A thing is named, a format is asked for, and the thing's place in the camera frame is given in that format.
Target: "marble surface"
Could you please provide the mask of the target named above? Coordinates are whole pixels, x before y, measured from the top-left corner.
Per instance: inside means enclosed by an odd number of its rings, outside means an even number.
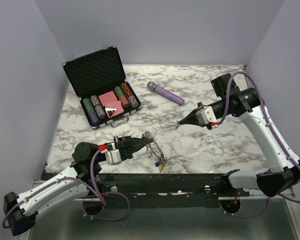
[[[266,160],[255,139],[239,119],[228,116],[211,131],[176,121],[197,107],[198,102],[210,104],[219,100],[210,83],[214,78],[240,71],[241,66],[168,66],[125,65],[127,81],[140,99],[143,108],[119,127],[92,130],[73,88],[69,85],[46,172],[58,173],[73,161],[71,155],[80,142],[103,144],[114,136],[140,138],[142,131],[155,134],[155,140],[167,156],[169,165],[162,173],[226,173],[233,169],[260,170]],[[147,89],[149,81],[185,99],[182,106]],[[235,78],[240,89],[247,88],[243,76]],[[148,158],[146,148],[133,159],[121,164],[101,164],[103,173],[159,173],[155,160]]]

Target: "gray floor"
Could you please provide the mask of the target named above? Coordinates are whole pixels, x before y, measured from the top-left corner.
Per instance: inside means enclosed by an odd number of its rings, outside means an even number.
[[[240,214],[262,210],[264,199],[242,201]],[[114,217],[123,210],[104,210]],[[83,217],[80,201],[72,201],[47,213],[30,234],[31,240],[297,240],[283,199],[273,199],[267,213],[252,219],[224,215],[217,208],[134,209],[117,222]]]

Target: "lavender wall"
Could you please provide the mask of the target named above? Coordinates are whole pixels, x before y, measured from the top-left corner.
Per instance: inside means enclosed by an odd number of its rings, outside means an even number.
[[[247,64],[284,0],[35,0],[67,58],[116,45],[124,64]]]
[[[64,57],[33,0],[0,0],[0,240],[3,198],[40,176],[67,79]]]
[[[277,128],[300,156],[300,0],[285,0],[248,72],[261,88]],[[300,199],[300,183],[293,189]]]

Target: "black carrying case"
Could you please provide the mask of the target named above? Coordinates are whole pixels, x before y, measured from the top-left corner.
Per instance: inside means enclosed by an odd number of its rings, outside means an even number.
[[[75,94],[80,100],[86,119],[92,129],[102,128],[107,124],[111,124],[111,126],[115,128],[126,123],[129,120],[130,114],[134,114],[142,108],[137,95],[126,81],[126,74],[116,46],[110,46],[88,55],[72,59],[63,63],[62,67]],[[99,96],[114,91],[115,87],[120,86],[120,84],[124,82],[129,86],[135,99],[139,103],[139,106],[132,107],[130,105],[128,108],[124,109],[123,113],[111,118],[106,116],[104,119],[99,119],[99,123],[93,125],[82,100],[90,98],[93,95]],[[114,122],[122,118],[125,119],[119,123]]]

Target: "wire toy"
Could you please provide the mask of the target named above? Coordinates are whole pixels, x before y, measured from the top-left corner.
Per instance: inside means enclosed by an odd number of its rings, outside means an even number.
[[[154,139],[155,136],[149,131],[142,132],[143,139]],[[148,154],[148,158],[155,158],[156,162],[159,163],[159,171],[164,169],[165,166],[168,166],[170,163],[168,162],[167,156],[164,155],[164,152],[159,147],[156,140],[146,146],[146,153]]]

